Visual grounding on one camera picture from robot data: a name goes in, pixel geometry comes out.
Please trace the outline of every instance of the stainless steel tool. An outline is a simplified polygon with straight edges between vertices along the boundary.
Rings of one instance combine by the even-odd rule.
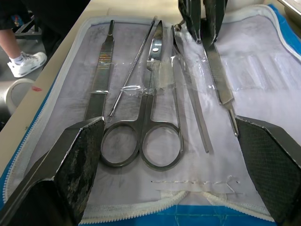
[[[147,41],[147,39],[148,39],[148,37],[149,37],[149,35],[150,35],[151,29],[152,29],[152,27],[154,26],[156,19],[157,19],[157,17],[155,16],[155,17],[153,18],[151,24],[150,24],[150,28],[149,28],[149,30],[147,31],[147,34],[146,34],[146,36],[145,36],[145,38],[144,38],[144,40],[143,40],[143,42],[142,42],[142,44],[141,44],[141,46],[140,46],[140,49],[139,49],[139,51],[138,51],[138,53],[137,53],[137,55],[136,55],[136,57],[135,57],[135,60],[133,61],[132,66],[131,66],[130,70],[129,70],[128,73],[127,73],[127,77],[126,77],[126,79],[124,80],[124,83],[123,83],[123,86],[122,86],[122,87],[125,87],[125,86],[127,85],[127,82],[128,82],[128,80],[130,79],[130,77],[131,77],[131,75],[132,75],[132,73],[133,73],[133,71],[134,71],[134,68],[135,68],[136,65],[137,65],[137,62],[138,62],[138,60],[139,60],[139,57],[140,57],[140,55],[141,55],[141,53],[142,53],[142,51],[143,51],[143,48],[144,48],[144,46],[145,46],[145,43],[146,43],[146,41]],[[109,114],[108,114],[109,117],[112,117],[112,116],[114,115],[115,110],[116,110],[117,105],[118,105],[118,102],[120,101],[120,98],[121,98],[122,93],[123,93],[123,90],[121,89],[120,92],[119,92],[119,94],[118,94],[118,96],[116,97],[116,99],[115,99],[115,101],[114,101],[114,104],[113,104],[113,106],[112,106],[112,108],[111,108]]]
[[[234,131],[234,135],[238,136],[238,127],[235,120],[234,109],[232,106],[232,101],[234,100],[234,96],[229,88],[226,72],[222,66],[221,57],[216,49],[215,44],[212,42],[213,39],[210,30],[208,29],[208,24],[202,23],[202,26],[203,26],[202,28],[203,46],[208,59],[211,76],[213,78],[214,85],[215,85],[215,90],[221,105],[223,105],[228,111],[230,121]]]
[[[127,166],[137,157],[138,153],[140,152],[140,155],[147,166],[157,171],[165,171],[175,166],[181,158],[181,153],[183,150],[183,138],[180,132],[180,128],[169,122],[151,120],[151,112],[152,112],[153,103],[155,101],[155,94],[156,94],[155,88],[153,87],[152,76],[157,76],[156,75],[157,71],[153,70],[153,64],[160,63],[161,61],[162,38],[163,38],[163,26],[162,26],[162,21],[160,21],[154,33],[154,37],[152,39],[152,43],[150,47],[149,58],[147,61],[147,72],[145,73],[144,82],[143,82],[143,85],[145,86],[147,92],[143,93],[141,97],[138,118],[135,121],[116,122],[115,124],[108,127],[108,129],[106,129],[103,137],[103,141],[104,141],[108,136],[108,134],[112,132],[114,129],[118,127],[129,127],[134,131],[136,135],[136,139],[137,139],[136,147],[128,159],[117,163],[108,161],[104,157],[103,152],[101,151],[101,160],[107,166],[114,167],[114,168]],[[169,128],[173,130],[178,135],[180,140],[180,150],[177,157],[173,160],[172,163],[166,166],[155,165],[154,163],[152,163],[147,159],[143,151],[143,143],[145,141],[145,138],[153,130],[161,127]]]
[[[200,100],[198,97],[198,89],[197,89],[196,81],[195,81],[194,77],[191,76],[189,69],[186,65],[186,62],[184,60],[184,46],[182,43],[182,39],[175,35],[174,26],[171,27],[171,30],[172,30],[172,36],[173,36],[173,50],[175,51],[175,53],[177,55],[180,55],[183,57],[183,61],[181,61],[180,64],[181,64],[181,68],[182,68],[183,75],[185,78],[185,82],[188,86],[188,94],[189,94],[189,98],[191,101],[194,116],[197,121],[198,131],[200,133],[205,152],[212,153],[213,147],[212,147],[212,143],[211,143],[208,129],[206,126],[206,122],[205,122],[205,119],[203,116]]]
[[[90,99],[85,113],[85,119],[91,119],[103,115],[114,49],[114,25],[114,20],[111,20],[108,36],[100,50]]]

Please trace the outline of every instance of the zipper teeth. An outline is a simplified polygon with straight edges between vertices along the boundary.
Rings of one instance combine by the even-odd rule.
[[[6,196],[6,191],[7,191],[7,188],[6,188],[6,187],[7,187],[7,183],[8,183],[8,178],[9,178],[9,176],[14,172],[13,168],[14,168],[16,159],[17,159],[18,155],[20,154],[20,152],[21,152],[21,150],[22,150],[22,148],[23,148],[23,146],[24,146],[24,143],[26,142],[27,138],[33,133],[35,125],[36,125],[37,122],[40,120],[41,114],[43,113],[44,108],[45,108],[46,104],[48,103],[48,100],[49,100],[49,97],[50,97],[51,94],[52,94],[52,91],[53,91],[53,89],[51,89],[51,91],[50,91],[50,93],[49,93],[49,95],[48,95],[48,97],[47,97],[47,99],[46,99],[44,105],[42,106],[42,109],[41,109],[40,113],[38,114],[38,116],[37,116],[37,118],[35,119],[34,123],[33,123],[33,124],[31,125],[31,127],[29,128],[29,132],[28,132],[28,133],[25,135],[25,137],[22,139],[22,142],[21,142],[21,144],[20,144],[20,146],[19,146],[17,152],[14,154],[13,161],[12,161],[12,163],[10,164],[10,167],[9,167],[9,169],[8,169],[8,173],[7,173],[7,175],[6,175],[6,177],[5,177],[5,180],[4,180],[4,185],[3,185],[3,190],[2,190],[2,200],[4,201],[4,203],[6,203],[7,200],[8,200],[8,197]]]
[[[187,194],[188,194],[188,192],[184,192],[184,191],[179,192],[175,196],[168,198],[168,200],[164,203],[160,203],[156,206],[151,205],[150,207],[147,207],[144,210],[137,210],[135,213],[128,214],[128,213],[122,212],[119,215],[117,214],[117,215],[113,215],[113,216],[109,216],[109,217],[87,218],[87,219],[83,219],[80,224],[85,225],[85,224],[107,223],[107,222],[126,220],[126,219],[142,217],[142,216],[146,216],[149,214],[157,213],[157,212],[166,210],[166,209],[178,204],[180,202],[180,200],[182,200]]]
[[[218,203],[219,205],[226,206],[226,207],[228,207],[230,209],[233,209],[233,210],[236,210],[238,212],[245,213],[247,215],[250,215],[250,216],[253,216],[253,217],[256,217],[256,218],[259,218],[259,219],[274,222],[274,219],[269,215],[266,215],[266,214],[261,213],[261,212],[256,212],[254,210],[250,210],[246,207],[236,205],[234,203],[229,202],[228,200],[219,198],[219,197],[217,197],[217,196],[215,196],[215,195],[213,195],[209,192],[204,192],[203,195],[205,196],[205,198],[207,198],[207,200],[212,205],[216,205],[216,203]]]

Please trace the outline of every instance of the scissor handle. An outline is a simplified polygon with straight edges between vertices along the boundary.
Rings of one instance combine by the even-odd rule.
[[[179,140],[180,140],[180,149],[179,149],[179,153],[178,153],[177,157],[170,164],[168,164],[166,166],[158,166],[158,165],[155,165],[154,163],[152,163],[151,161],[149,161],[147,159],[147,157],[145,156],[144,150],[143,150],[143,143],[144,143],[144,140],[146,139],[146,137],[155,129],[162,128],[162,127],[169,128],[172,131],[174,131],[178,135]],[[148,167],[150,167],[151,169],[156,170],[156,171],[166,171],[166,170],[171,169],[180,161],[182,152],[183,152],[183,136],[181,135],[180,128],[176,127],[174,124],[165,122],[165,121],[150,121],[148,123],[148,126],[145,126],[143,128],[143,131],[141,134],[141,139],[140,139],[140,155],[141,155],[141,158],[143,159],[143,161],[145,162],[145,164]]]
[[[112,168],[122,168],[127,166],[128,164],[130,164],[132,161],[135,160],[135,158],[137,157],[138,153],[139,153],[139,142],[140,142],[140,136],[141,136],[141,132],[138,131],[138,127],[136,127],[137,121],[119,121],[114,123],[113,125],[111,125],[110,127],[108,127],[105,131],[104,131],[104,136],[103,136],[103,141],[102,141],[102,147],[103,147],[103,142],[105,141],[106,137],[116,128],[118,127],[129,127],[131,128],[135,135],[136,135],[136,147],[133,151],[133,153],[130,155],[130,157],[128,157],[126,160],[121,161],[121,162],[110,162],[109,160],[107,160],[105,158],[105,156],[103,155],[102,152],[102,147],[101,147],[101,151],[100,151],[100,160],[107,166],[112,167]]]

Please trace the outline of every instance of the person's foot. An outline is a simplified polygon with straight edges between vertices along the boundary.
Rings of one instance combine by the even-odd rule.
[[[20,65],[17,65],[14,62],[8,62],[8,66],[15,78],[22,78],[28,75],[30,72],[45,64],[47,60],[46,54],[42,52],[34,55],[21,52],[21,55],[23,56],[23,62]]]

